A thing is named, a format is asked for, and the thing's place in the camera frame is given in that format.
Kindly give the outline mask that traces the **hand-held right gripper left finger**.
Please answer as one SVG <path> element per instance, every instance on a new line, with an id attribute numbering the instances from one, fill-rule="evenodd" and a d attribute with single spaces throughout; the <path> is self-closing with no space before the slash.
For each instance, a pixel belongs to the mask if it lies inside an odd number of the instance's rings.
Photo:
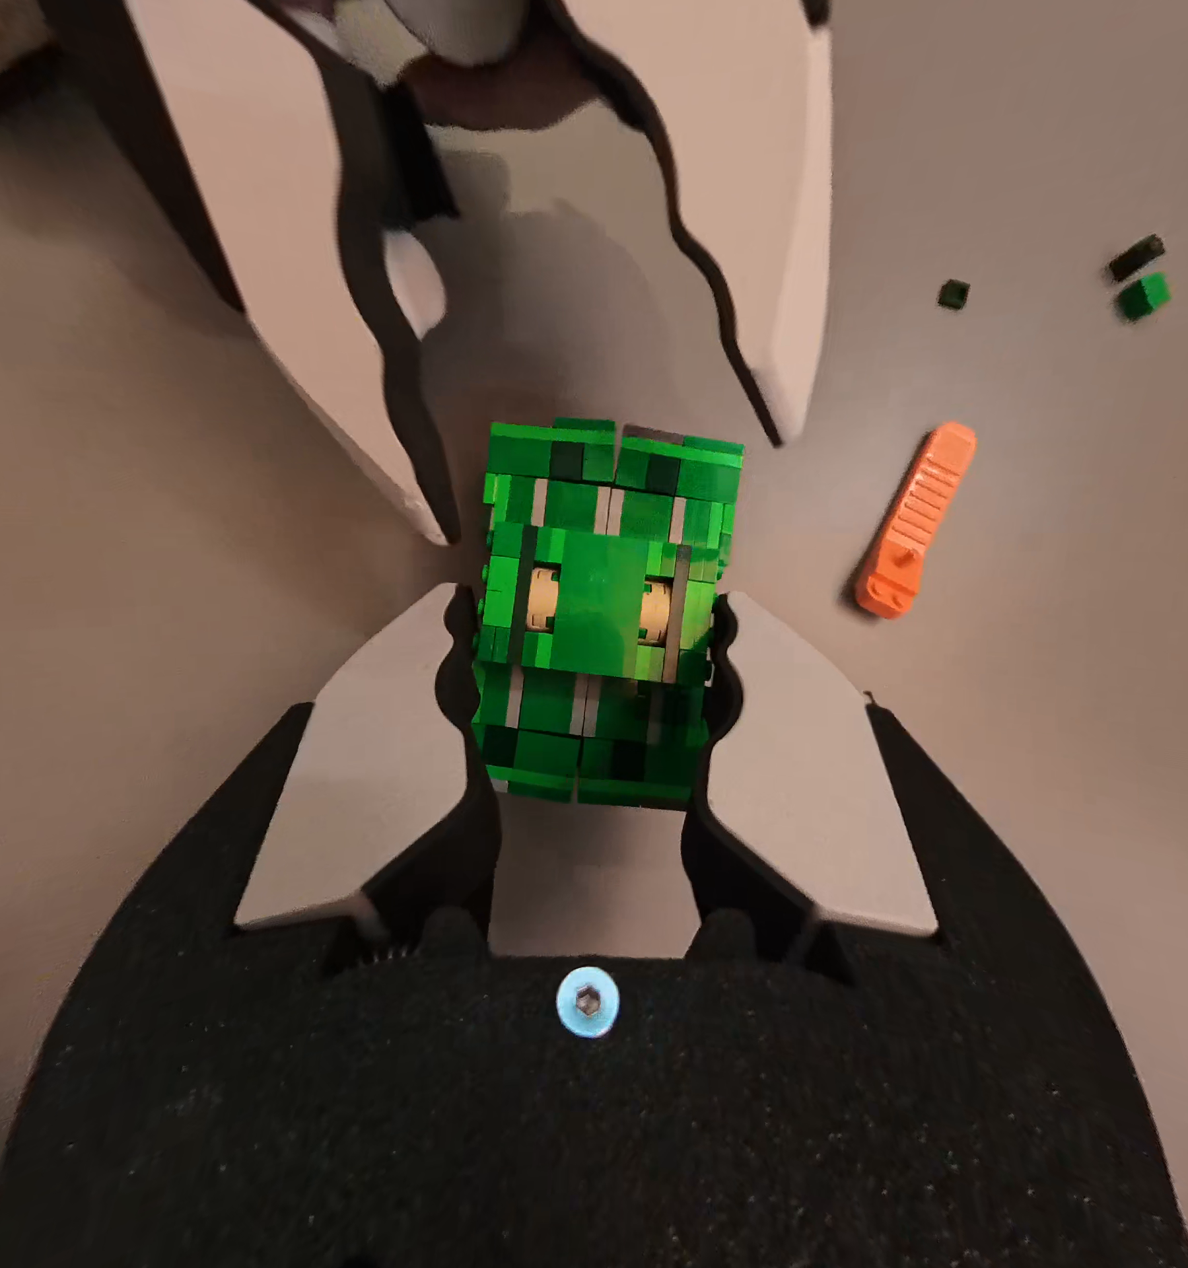
<path id="1" fill-rule="evenodd" d="M 476 631 L 469 586 L 441 583 L 318 691 L 236 927 L 422 931 L 461 909 L 487 931 L 502 829 L 472 735 Z"/>

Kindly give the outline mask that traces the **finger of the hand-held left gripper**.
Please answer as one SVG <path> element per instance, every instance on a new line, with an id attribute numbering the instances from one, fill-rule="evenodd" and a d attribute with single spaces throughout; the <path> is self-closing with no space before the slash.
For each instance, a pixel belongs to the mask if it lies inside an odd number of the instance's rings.
<path id="1" fill-rule="evenodd" d="M 435 546 L 459 540 L 422 344 L 446 294 L 335 2 L 126 2 L 245 317 Z"/>
<path id="2" fill-rule="evenodd" d="M 673 242 L 774 447 L 808 419 L 834 210 L 830 2 L 551 2 L 631 102 Z"/>

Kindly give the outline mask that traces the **orange brick separator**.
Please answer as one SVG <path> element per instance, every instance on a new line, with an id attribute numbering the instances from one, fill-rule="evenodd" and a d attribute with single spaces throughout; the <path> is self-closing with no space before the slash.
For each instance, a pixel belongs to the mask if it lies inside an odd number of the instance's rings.
<path id="1" fill-rule="evenodd" d="M 923 438 L 856 572 L 854 601 L 862 611 L 895 620 L 912 609 L 923 562 L 975 451 L 975 432 L 956 421 Z"/>

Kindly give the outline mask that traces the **large green lego assembly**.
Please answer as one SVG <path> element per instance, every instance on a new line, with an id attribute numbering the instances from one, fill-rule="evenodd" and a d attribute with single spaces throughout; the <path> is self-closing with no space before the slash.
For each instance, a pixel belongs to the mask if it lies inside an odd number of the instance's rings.
<path id="1" fill-rule="evenodd" d="M 491 423 L 472 734 L 493 786 L 686 806 L 742 458 L 601 419 Z"/>

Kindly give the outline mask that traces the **person's left hand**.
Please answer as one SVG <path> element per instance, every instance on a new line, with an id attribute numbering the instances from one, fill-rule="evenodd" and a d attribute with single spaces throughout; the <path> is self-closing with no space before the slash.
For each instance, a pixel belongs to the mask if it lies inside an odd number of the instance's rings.
<path id="1" fill-rule="evenodd" d="M 402 78 L 428 123 L 470 132 L 543 130 L 599 97 L 565 56 L 482 67 L 420 58 Z"/>

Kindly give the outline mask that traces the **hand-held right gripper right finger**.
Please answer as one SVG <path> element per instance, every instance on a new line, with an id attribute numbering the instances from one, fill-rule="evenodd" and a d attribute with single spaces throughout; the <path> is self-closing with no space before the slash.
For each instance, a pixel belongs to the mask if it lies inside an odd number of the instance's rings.
<path id="1" fill-rule="evenodd" d="M 742 592 L 716 598 L 707 739 L 681 827 L 698 918 L 740 914 L 754 940 L 819 925 L 938 931 L 863 694 Z"/>

